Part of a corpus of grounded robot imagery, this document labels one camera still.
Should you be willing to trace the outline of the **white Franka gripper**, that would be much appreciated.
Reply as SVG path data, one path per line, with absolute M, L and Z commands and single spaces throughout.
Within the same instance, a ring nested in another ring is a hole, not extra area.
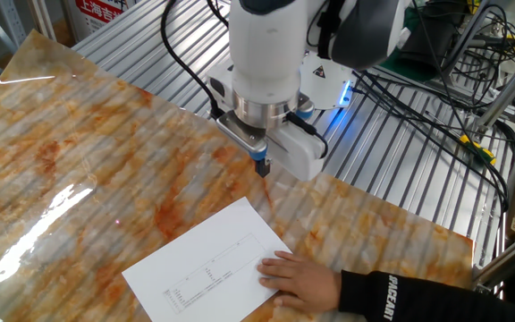
M 246 150 L 256 173 L 265 178 L 276 162 L 301 181 L 310 181 L 322 170 L 327 144 L 306 119 L 313 102 L 302 93 L 277 104 L 260 105 L 238 95 L 232 86 L 233 68 L 215 66 L 208 85 L 224 114 L 217 128 Z

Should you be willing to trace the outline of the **bare person hand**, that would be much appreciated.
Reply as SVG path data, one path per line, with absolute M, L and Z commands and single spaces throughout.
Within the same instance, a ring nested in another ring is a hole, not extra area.
M 341 274 L 290 252 L 277 250 L 274 258 L 257 265 L 262 286 L 277 290 L 276 307 L 321 313 L 339 306 Z

